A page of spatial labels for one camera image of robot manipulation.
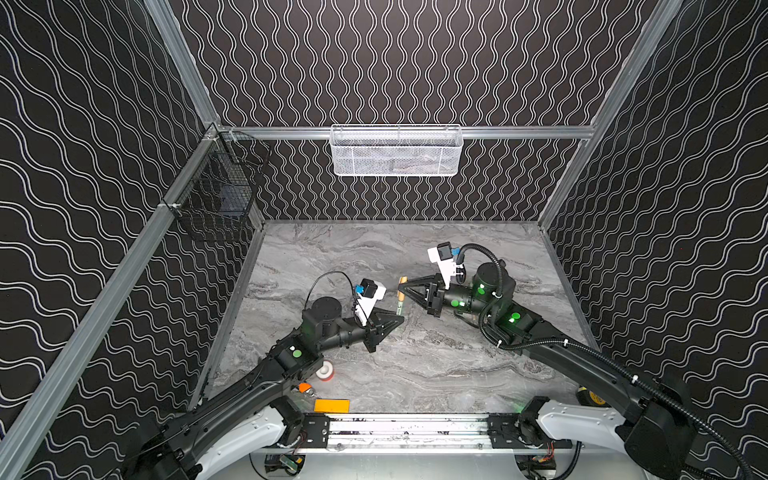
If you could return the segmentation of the light green pen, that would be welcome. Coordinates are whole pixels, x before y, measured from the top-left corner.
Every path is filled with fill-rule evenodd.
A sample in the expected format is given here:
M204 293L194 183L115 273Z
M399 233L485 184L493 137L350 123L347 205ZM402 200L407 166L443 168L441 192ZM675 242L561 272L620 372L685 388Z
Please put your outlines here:
M398 282L398 292L397 292L397 315L403 315L404 312L404 303L405 303L405 294L400 291L400 286L408 281L407 276L402 276L399 278Z

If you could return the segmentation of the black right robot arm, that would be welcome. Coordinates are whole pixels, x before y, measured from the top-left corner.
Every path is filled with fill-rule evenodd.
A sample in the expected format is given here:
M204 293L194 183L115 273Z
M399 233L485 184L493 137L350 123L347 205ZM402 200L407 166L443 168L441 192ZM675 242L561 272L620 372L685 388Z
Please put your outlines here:
M532 400L519 415L528 442L581 441L624 453L658 478L688 473L707 479L709 473L688 462L696 438L705 434L734 459L741 478L754 478L739 448L694 412L690 390L681 379L631 369L519 303L505 262L485 246L454 248L444 242L430 248L428 256L437 273L400 283L400 295L435 317L452 312L474 325L495 349L543 363L604 401L606 419L600 419L595 406Z

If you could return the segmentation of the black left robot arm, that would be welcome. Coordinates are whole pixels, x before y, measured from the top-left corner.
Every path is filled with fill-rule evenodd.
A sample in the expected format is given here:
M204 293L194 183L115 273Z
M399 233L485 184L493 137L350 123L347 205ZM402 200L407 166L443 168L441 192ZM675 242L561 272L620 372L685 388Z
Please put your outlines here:
M321 369L324 352L361 343L370 353L404 322L373 308L365 324L342 314L324 296L302 312L302 322L278 340L257 366L203 405L166 422L119 468L125 479L209 479L264 446L299 439L304 415L292 388Z

